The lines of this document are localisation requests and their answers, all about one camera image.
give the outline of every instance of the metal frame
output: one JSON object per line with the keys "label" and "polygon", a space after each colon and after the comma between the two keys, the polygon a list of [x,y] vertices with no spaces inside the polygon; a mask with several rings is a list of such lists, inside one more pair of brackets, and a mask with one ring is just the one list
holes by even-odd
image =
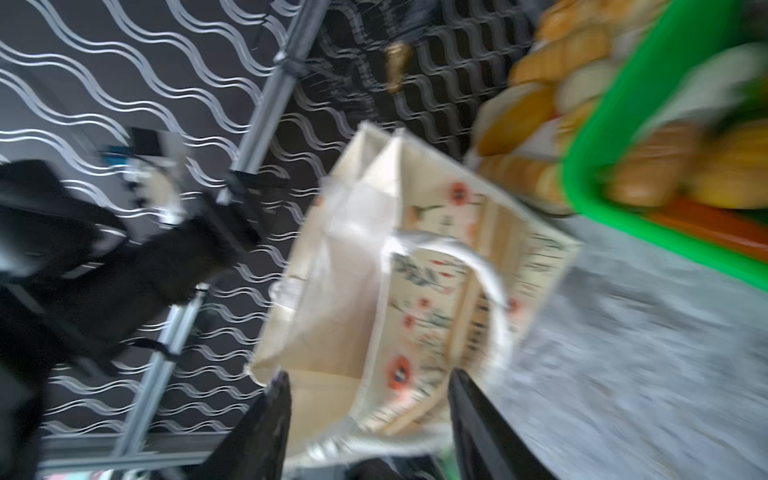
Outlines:
{"label": "metal frame", "polygon": [[[312,48],[317,32],[331,0],[304,0],[299,14],[291,22],[288,41],[275,57],[276,67],[267,79],[263,89],[262,101],[254,110],[250,119],[250,128],[240,141],[240,156],[232,165],[232,170],[256,173],[263,163],[264,156],[272,141],[272,136],[283,116],[288,100],[296,86],[297,79],[289,68],[282,65],[283,60],[305,60]],[[219,194],[217,202],[229,202],[228,190]],[[167,317],[167,326],[159,341],[166,343],[169,350],[178,353],[183,349],[197,318],[207,286],[199,287],[194,300],[184,306],[174,306]],[[83,448],[88,456],[52,455],[59,442],[44,442],[43,460],[39,464],[38,474],[47,475],[56,472],[86,472],[102,469],[126,470],[131,468],[160,469],[180,465],[196,465],[202,462],[224,437],[222,434],[202,435],[204,442],[181,442],[184,452],[144,452],[147,443],[147,431],[162,399],[165,388],[173,374],[175,363],[167,361],[160,353],[154,353],[150,368],[141,379],[141,390],[135,398],[135,407],[128,413],[125,431],[118,436],[109,455],[99,455],[108,447],[101,442],[101,448]]]}

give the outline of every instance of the green basket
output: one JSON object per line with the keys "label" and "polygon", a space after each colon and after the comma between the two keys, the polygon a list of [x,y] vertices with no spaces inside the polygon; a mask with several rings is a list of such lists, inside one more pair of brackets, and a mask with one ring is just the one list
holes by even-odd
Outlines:
{"label": "green basket", "polygon": [[635,131],[692,68],[738,43],[742,0],[671,0],[563,160],[576,211],[768,290],[768,264],[651,223],[603,198],[604,168],[624,156]]}

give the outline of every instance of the black wavy patterned backdrop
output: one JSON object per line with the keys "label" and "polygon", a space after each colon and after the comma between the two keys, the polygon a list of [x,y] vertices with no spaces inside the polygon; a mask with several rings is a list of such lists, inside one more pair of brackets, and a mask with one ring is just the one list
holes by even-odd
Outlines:
{"label": "black wavy patterned backdrop", "polygon": [[[192,147],[186,197],[221,188],[297,3],[5,2],[0,161],[49,160],[73,193],[123,217],[136,241],[158,232],[155,212],[132,204],[119,172],[105,169],[95,149],[123,143],[125,126],[176,131]],[[290,199],[270,205],[278,222],[269,241],[211,289],[152,432],[227,431],[258,395],[243,366],[259,341],[267,290],[287,265],[318,179],[361,120],[405,126],[456,158],[466,150],[478,106],[504,87],[510,65],[530,47],[532,26],[515,0],[440,3],[395,96],[386,92],[384,48],[406,2],[332,3],[310,63],[351,84],[313,74],[296,87],[261,170],[288,177]],[[142,333],[156,336],[163,322]],[[55,372],[45,431],[117,435],[148,359],[128,353],[121,376],[105,385]]]}

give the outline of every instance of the green object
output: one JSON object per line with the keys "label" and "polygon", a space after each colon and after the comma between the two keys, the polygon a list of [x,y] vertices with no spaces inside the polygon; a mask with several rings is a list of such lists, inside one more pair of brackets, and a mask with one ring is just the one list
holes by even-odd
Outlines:
{"label": "green object", "polygon": [[615,164],[638,128],[701,62],[739,43],[742,0],[670,0],[656,28],[619,74],[563,160],[577,212],[768,290],[768,265],[651,223],[603,198],[601,170]]}

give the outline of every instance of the beige shopping bag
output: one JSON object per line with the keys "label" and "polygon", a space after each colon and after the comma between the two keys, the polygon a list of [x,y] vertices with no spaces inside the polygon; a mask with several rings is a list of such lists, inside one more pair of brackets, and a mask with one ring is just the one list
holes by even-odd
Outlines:
{"label": "beige shopping bag", "polygon": [[286,466],[449,441],[450,370],[493,390],[578,249],[408,132],[363,124],[307,214],[249,367],[260,382],[290,374]]}

